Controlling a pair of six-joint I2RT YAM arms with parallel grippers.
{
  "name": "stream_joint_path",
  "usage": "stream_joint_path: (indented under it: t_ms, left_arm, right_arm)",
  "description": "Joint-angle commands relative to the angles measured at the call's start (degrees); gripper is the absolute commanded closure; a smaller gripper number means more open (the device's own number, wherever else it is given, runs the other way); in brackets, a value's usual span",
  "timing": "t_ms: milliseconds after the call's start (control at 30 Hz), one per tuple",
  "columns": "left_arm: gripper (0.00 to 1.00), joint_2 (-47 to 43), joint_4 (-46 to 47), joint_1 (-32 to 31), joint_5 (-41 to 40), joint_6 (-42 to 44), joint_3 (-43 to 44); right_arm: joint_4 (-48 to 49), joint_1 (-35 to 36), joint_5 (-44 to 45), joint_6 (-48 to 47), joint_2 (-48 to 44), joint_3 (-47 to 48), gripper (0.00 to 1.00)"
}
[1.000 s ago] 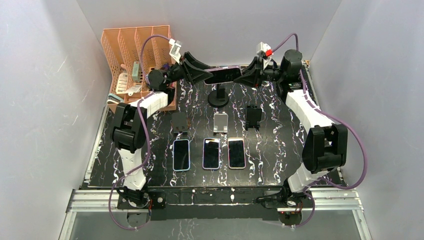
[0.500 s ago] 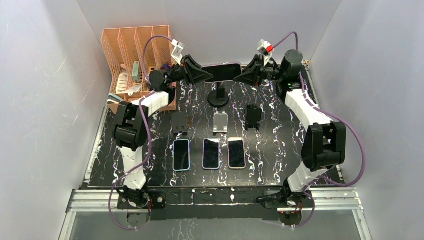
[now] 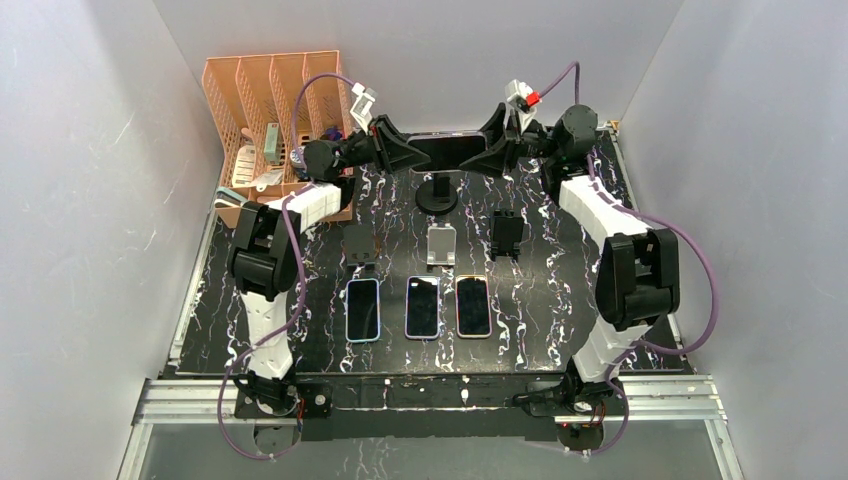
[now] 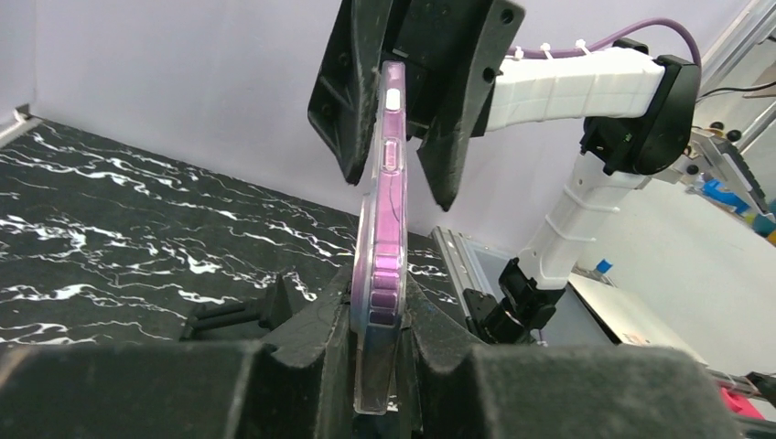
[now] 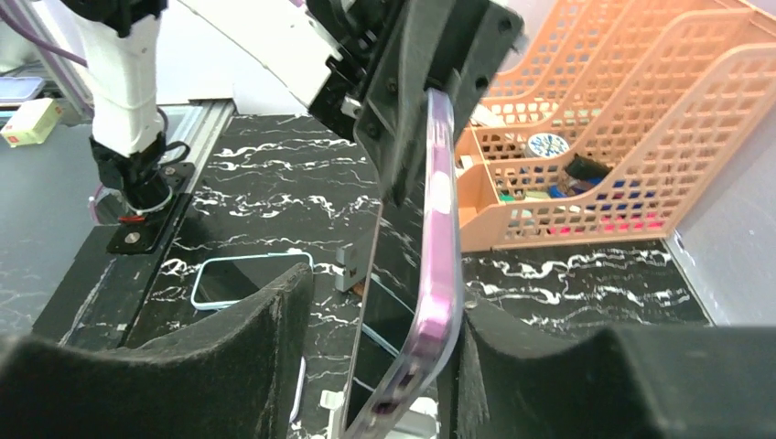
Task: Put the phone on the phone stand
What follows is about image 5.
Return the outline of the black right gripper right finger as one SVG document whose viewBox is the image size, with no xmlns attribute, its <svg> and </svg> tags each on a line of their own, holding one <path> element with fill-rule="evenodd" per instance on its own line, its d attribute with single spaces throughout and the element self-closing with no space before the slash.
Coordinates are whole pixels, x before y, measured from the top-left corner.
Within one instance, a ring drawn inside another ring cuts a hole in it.
<svg viewBox="0 0 776 439">
<path fill-rule="evenodd" d="M 468 294 L 437 388 L 444 438 L 772 438 L 775 331 L 617 324 L 562 339 Z"/>
</svg>

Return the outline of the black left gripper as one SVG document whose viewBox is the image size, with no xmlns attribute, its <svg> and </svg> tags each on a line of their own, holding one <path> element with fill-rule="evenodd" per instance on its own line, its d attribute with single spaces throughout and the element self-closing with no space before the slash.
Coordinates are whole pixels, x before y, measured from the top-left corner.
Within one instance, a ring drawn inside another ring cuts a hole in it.
<svg viewBox="0 0 776 439">
<path fill-rule="evenodd" d="M 495 1 L 310 1 L 307 9 L 335 49 L 309 113 L 364 148 L 382 199 L 394 205 L 424 175 L 427 93 L 448 96 L 460 136 L 524 40 L 523 17 Z"/>
</svg>

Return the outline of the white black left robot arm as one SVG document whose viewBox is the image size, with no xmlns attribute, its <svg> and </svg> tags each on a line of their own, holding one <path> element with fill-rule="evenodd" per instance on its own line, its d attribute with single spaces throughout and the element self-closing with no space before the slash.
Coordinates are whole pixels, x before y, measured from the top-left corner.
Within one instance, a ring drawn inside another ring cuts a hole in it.
<svg viewBox="0 0 776 439">
<path fill-rule="evenodd" d="M 102 183 L 138 211 L 164 207 L 159 79 L 233 75 L 220 45 L 191 35 L 157 45 L 165 1 L 68 1 L 93 101 Z M 502 1 L 189 1 L 187 8 L 272 73 L 310 115 L 362 146 L 381 197 L 401 203 L 422 175 L 431 91 L 452 103 L 459 136 L 523 18 Z"/>
</svg>

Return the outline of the phone with purple clear case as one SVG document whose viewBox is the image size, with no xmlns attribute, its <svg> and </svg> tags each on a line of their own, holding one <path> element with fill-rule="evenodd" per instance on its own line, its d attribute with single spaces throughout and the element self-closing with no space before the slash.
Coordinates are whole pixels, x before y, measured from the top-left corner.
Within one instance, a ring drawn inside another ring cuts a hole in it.
<svg viewBox="0 0 776 439">
<path fill-rule="evenodd" d="M 447 365 L 463 316 L 464 285 L 454 165 L 454 111 L 449 96 L 426 93 L 426 176 L 419 279 L 416 294 L 420 347 L 434 354 L 436 376 Z"/>
</svg>

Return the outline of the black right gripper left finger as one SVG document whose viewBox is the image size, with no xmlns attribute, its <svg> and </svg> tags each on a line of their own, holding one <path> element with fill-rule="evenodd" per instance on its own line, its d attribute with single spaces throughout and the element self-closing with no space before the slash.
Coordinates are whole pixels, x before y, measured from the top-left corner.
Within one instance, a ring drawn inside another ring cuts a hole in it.
<svg viewBox="0 0 776 439">
<path fill-rule="evenodd" d="M 299 263 L 138 348 L 1 339 L 4 438 L 284 438 L 314 293 Z"/>
</svg>

